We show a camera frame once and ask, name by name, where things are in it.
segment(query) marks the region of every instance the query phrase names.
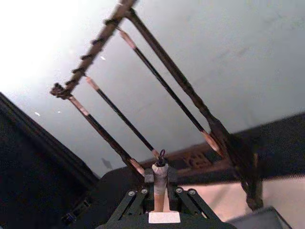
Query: white label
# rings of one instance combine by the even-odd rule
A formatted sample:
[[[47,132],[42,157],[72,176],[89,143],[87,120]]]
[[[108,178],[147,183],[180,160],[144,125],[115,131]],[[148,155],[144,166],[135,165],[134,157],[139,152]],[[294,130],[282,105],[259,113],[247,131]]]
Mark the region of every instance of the white label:
[[[149,223],[180,223],[179,212],[150,212]]]

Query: knot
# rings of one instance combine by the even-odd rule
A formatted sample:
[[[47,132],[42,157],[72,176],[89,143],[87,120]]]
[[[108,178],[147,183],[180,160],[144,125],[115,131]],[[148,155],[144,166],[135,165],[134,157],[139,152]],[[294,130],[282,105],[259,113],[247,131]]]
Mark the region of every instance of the knot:
[[[93,40],[93,41],[91,42],[91,44],[92,44],[92,45],[96,45],[97,43],[103,42],[104,40],[105,40],[105,39],[104,39],[103,37],[101,37],[101,38],[99,38],[99,39]]]
[[[119,24],[119,20],[117,18],[112,18],[112,19],[107,19],[104,20],[104,24],[105,25],[109,25],[109,24]]]
[[[77,72],[81,72],[81,73],[84,74],[84,69],[83,69],[83,68],[77,68],[77,69],[73,69],[71,72],[72,72],[73,74],[76,74]]]
[[[84,60],[86,60],[86,59],[88,59],[88,58],[92,58],[92,57],[93,57],[92,54],[83,55],[83,56],[81,56],[81,60],[84,61]]]
[[[163,167],[165,166],[165,158],[164,158],[164,155],[165,155],[165,149],[161,150],[160,152],[160,155],[158,156],[158,160],[156,162],[156,165],[158,167]]]

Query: white wall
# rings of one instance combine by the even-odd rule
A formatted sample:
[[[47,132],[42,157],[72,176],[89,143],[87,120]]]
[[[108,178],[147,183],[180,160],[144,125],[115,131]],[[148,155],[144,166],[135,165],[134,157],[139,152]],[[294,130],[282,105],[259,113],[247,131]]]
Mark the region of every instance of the white wall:
[[[195,188],[202,199],[222,221],[250,213],[246,194],[239,183],[213,186],[184,186]],[[293,229],[304,229],[305,178],[282,179],[263,182],[263,202],[274,206]],[[168,199],[164,211],[169,211]]]
[[[49,90],[55,82],[69,80],[70,70],[78,66],[115,4],[28,0],[6,1],[0,7],[6,35],[1,41],[0,90],[100,176],[109,171],[102,158],[113,168],[123,166],[121,159],[68,101],[54,98]],[[305,110],[305,1],[140,0],[135,8],[229,131]],[[122,28],[206,127],[135,28],[128,21]],[[101,56],[88,75],[156,149],[174,151],[203,141],[118,34]],[[74,94],[134,158],[151,157],[85,81]]]

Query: white ceiling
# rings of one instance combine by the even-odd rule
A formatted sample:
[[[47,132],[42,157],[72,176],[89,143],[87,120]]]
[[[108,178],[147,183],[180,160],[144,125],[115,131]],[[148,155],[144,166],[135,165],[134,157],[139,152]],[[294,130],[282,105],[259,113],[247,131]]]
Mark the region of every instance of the white ceiling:
[[[1,7],[1,91],[98,175],[119,156],[68,102],[49,94],[90,47],[114,0],[6,1]],[[230,132],[305,110],[304,0],[140,0],[138,15]],[[121,26],[186,106],[207,127],[130,22]],[[182,149],[202,136],[120,38],[89,69],[110,99],[158,150]],[[138,161],[151,153],[82,80],[74,95]]]

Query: screw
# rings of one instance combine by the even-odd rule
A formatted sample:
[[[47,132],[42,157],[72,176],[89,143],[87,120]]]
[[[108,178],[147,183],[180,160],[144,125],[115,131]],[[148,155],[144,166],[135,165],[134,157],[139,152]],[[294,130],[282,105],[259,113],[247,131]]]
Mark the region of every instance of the screw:
[[[134,194],[135,194],[134,191],[129,191],[129,192],[128,192],[128,195],[131,196],[131,197],[134,196]]]
[[[146,194],[146,193],[147,193],[147,189],[143,188],[141,192],[142,192],[143,194]]]
[[[189,193],[190,193],[191,195],[195,195],[195,194],[196,194],[196,191],[195,191],[194,189],[191,189],[191,190],[189,191]]]
[[[183,191],[183,189],[182,189],[182,188],[180,188],[180,187],[176,188],[176,192],[178,192],[178,193],[182,193],[182,191]]]

